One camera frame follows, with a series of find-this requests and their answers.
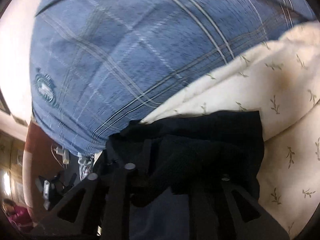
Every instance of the electrical cable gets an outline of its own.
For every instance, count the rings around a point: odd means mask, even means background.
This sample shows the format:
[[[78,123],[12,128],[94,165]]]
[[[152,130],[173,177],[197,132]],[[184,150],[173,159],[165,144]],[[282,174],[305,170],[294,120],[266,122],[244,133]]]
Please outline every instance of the electrical cable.
[[[57,182],[60,182],[60,184],[62,185],[63,188],[66,187],[66,185],[64,185],[60,180],[58,180]]]
[[[64,167],[64,165],[57,159],[57,157],[54,155],[53,153],[53,149],[52,149],[53,144],[51,145],[51,153],[52,156],[55,158],[55,160],[59,163],[59,165],[65,170],[66,168]]]

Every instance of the white cord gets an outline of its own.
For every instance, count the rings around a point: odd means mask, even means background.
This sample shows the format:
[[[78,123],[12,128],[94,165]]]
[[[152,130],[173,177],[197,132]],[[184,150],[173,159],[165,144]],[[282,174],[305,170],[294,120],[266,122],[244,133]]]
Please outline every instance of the white cord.
[[[51,145],[51,153],[52,153],[52,156],[56,159],[56,161],[59,163],[59,165],[65,170],[64,165],[63,165],[61,162],[59,162],[59,160],[57,159],[57,157],[54,155],[53,150],[52,150],[52,146],[53,146],[53,144]]]

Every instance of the person in pink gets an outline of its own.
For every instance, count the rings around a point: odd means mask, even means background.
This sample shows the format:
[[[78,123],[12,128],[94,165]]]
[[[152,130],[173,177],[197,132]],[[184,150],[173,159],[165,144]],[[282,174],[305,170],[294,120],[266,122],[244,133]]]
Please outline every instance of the person in pink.
[[[24,233],[29,233],[33,229],[33,223],[28,213],[28,209],[18,206],[14,201],[5,198],[2,207],[7,214],[10,223]]]

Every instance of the wall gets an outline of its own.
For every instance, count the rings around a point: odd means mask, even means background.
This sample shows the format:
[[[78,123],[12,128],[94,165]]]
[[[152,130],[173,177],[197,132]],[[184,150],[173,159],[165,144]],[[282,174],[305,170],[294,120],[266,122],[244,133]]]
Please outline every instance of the wall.
[[[43,207],[43,194],[35,184],[36,178],[39,175],[53,178],[62,170],[51,154],[52,144],[54,141],[39,126],[31,122],[23,153],[22,180],[24,199],[34,222],[47,215]]]
[[[0,88],[11,113],[27,123],[32,112],[30,43],[39,3],[40,0],[12,0],[0,20]],[[14,123],[12,117],[0,113],[0,129],[25,141],[25,128]]]
[[[0,130],[23,142],[26,141],[28,127],[17,124],[12,116],[0,110]]]

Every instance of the black fabric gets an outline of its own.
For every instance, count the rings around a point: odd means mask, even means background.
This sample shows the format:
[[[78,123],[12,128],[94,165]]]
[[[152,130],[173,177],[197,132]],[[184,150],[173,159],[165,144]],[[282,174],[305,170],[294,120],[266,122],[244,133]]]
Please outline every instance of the black fabric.
[[[259,198],[256,176],[264,143],[258,111],[219,111],[193,118],[165,118],[148,125],[133,121],[110,137],[122,163],[138,162],[145,155],[147,139],[152,140],[149,189],[148,195],[133,198],[137,206],[150,203],[169,186],[179,188],[195,176],[214,180],[225,174]]]

